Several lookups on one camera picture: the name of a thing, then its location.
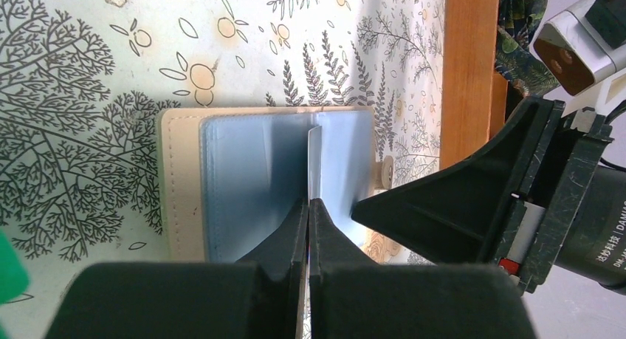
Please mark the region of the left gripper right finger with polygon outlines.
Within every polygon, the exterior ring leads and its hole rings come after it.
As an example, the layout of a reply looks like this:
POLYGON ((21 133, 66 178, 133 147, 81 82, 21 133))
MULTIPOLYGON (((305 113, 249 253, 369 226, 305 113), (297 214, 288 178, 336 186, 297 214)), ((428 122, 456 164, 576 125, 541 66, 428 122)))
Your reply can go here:
POLYGON ((309 208, 309 300, 313 338, 355 338, 368 318, 361 276, 376 263, 333 222, 322 199, 309 208))

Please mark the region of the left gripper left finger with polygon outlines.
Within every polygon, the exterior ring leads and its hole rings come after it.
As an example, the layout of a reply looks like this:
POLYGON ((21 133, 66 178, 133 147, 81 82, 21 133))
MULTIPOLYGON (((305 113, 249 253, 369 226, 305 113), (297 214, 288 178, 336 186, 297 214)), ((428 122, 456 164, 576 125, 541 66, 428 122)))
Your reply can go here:
POLYGON ((309 255, 309 205, 297 200, 281 225, 238 261, 255 266, 247 338, 300 338, 309 255))

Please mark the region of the black credit card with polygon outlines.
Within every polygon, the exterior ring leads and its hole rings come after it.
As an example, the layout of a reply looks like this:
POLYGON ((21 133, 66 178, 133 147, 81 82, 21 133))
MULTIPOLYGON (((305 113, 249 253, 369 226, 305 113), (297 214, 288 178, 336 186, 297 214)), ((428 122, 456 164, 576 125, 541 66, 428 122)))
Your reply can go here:
POLYGON ((300 303, 296 323, 295 338, 312 338, 312 200, 320 198, 320 170, 323 128, 315 126, 307 134, 307 198, 306 198, 306 247, 303 279, 300 281, 300 303))

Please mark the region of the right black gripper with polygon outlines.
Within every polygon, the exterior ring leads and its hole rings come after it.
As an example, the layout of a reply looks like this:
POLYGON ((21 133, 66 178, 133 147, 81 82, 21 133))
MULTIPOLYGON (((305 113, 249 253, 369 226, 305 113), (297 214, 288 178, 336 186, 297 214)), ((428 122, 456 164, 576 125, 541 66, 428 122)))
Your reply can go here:
POLYGON ((358 202, 351 218, 436 264, 492 263, 533 292, 561 267, 625 293, 625 174, 600 165, 592 108, 527 97, 455 165, 358 202))

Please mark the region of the beige blue card holder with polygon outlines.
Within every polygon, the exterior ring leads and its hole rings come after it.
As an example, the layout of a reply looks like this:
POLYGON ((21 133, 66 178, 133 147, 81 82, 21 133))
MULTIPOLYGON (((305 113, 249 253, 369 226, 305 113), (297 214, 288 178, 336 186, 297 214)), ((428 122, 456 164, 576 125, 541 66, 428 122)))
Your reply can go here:
POLYGON ((323 128, 320 199, 357 246, 358 201, 387 190, 393 158, 376 157, 363 106, 167 109, 156 117, 160 205, 174 261, 240 259, 307 198, 307 134, 323 128))

